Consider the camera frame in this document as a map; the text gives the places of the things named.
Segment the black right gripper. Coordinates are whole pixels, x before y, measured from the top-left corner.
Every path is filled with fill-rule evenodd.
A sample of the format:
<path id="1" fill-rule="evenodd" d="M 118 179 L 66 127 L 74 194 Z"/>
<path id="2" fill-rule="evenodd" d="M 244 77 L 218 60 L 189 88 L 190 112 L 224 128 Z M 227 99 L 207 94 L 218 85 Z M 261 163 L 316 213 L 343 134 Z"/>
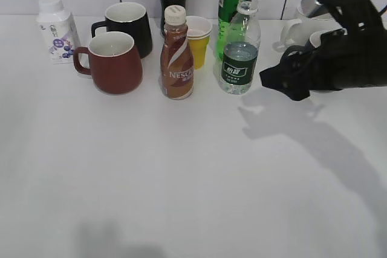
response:
<path id="1" fill-rule="evenodd" d="M 320 45 L 288 47 L 276 66 L 259 73 L 263 87 L 285 94 L 293 101 L 309 98 L 311 91 L 341 91 L 351 87 L 345 72 L 344 53 L 336 47 L 348 38 L 346 30 L 320 35 Z"/>

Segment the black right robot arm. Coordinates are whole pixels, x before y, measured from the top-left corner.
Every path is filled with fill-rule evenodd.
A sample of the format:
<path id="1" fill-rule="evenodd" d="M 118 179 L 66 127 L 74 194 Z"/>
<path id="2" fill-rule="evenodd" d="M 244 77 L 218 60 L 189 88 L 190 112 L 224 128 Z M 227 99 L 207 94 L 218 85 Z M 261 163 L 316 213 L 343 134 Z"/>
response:
<path id="1" fill-rule="evenodd" d="M 371 0 L 302 0 L 309 18 L 329 13 L 341 26 L 321 36 L 317 48 L 293 45 L 280 62 L 259 73 L 261 84 L 294 101 L 312 91 L 386 86 L 384 11 Z"/>

